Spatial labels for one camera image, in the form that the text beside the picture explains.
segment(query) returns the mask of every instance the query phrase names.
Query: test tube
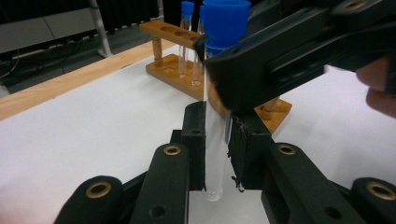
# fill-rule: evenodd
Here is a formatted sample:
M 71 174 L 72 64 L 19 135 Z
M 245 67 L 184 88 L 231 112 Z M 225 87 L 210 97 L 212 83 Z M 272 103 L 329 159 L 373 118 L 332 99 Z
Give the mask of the test tube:
M 194 3 L 183 1 L 181 2 L 181 21 L 180 21 L 180 34 L 191 29 L 191 15 L 194 9 Z M 187 61 L 189 59 L 189 50 L 181 46 L 178 50 L 178 77 L 181 79 L 187 76 Z
M 244 0 L 205 0 L 205 42 L 206 58 L 216 56 L 238 42 L 247 29 L 248 8 Z M 204 101 L 205 112 L 205 189 L 203 194 L 211 202 L 223 194 L 223 180 L 228 161 L 225 115 L 219 112 L 219 99 L 214 84 L 205 70 Z
M 199 9 L 199 21 L 198 21 L 198 28 L 197 33 L 199 35 L 204 34 L 204 6 L 200 6 Z M 201 74 L 204 70 L 204 65 L 199 60 L 198 53 L 195 51 L 194 54 L 194 66 L 192 68 L 192 78 L 191 78 L 191 85 L 192 86 L 199 86 L 201 84 Z

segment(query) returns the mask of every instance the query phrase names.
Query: wooden dowel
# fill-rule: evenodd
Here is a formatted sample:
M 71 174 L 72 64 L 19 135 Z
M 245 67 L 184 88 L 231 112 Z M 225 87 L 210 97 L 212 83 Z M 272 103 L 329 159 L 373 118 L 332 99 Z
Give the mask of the wooden dowel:
M 163 65 L 163 44 L 159 37 L 152 37 L 152 49 L 154 51 L 154 64 L 156 67 Z
M 273 117 L 278 100 L 279 96 L 262 105 L 262 113 L 260 114 L 262 119 L 270 120 Z

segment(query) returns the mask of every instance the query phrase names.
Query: white table surface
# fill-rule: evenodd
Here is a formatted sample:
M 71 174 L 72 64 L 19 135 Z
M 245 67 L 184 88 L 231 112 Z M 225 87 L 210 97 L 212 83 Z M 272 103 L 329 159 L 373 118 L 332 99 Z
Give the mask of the white table surface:
M 195 101 L 147 75 L 150 62 L 0 122 L 1 224 L 52 223 L 83 181 L 112 175 L 124 183 L 147 171 L 154 150 L 181 129 L 184 107 Z M 345 187 L 363 176 L 396 184 L 396 119 L 370 109 L 366 92 L 355 75 L 330 68 L 281 96 L 293 108 L 275 141 L 300 147 Z M 260 196 L 238 193 L 228 178 L 218 202 L 191 193 L 190 223 L 267 223 Z

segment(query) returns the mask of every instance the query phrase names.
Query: test tube rack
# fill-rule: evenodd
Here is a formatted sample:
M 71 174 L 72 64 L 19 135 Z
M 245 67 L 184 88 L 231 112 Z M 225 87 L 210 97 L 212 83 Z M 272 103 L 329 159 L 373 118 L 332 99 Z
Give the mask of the test tube rack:
M 202 78 L 201 85 L 191 85 L 193 62 L 187 62 L 187 77 L 181 79 L 178 76 L 178 56 L 169 54 L 163 57 L 162 47 L 162 39 L 166 39 L 188 49 L 193 49 L 193 43 L 199 34 L 194 31 L 180 30 L 180 27 L 163 21 L 145 22 L 140 24 L 140 30 L 152 37 L 154 62 L 146 65 L 146 72 L 196 100 L 202 101 L 204 98 L 204 79 Z M 210 104 L 225 118 L 225 107 L 218 97 L 212 97 L 212 95 L 216 94 L 209 94 L 209 98 L 212 98 L 209 99 Z M 265 126 L 273 133 L 289 114 L 291 104 L 276 97 L 263 105 L 257 106 L 255 110 Z

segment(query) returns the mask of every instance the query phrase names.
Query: blue cap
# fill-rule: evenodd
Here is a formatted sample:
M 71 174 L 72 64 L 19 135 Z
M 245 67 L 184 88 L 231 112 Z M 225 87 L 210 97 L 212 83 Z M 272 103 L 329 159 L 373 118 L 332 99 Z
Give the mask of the blue cap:
M 213 49 L 227 49 L 238 43 L 248 27 L 250 2 L 245 0 L 205 0 L 205 44 Z
M 194 3 L 188 1 L 181 2 L 181 16 L 183 18 L 190 17 L 193 11 L 194 11 Z
M 204 20 L 204 15 L 205 15 L 205 6 L 200 6 L 199 7 L 199 19 L 201 21 Z

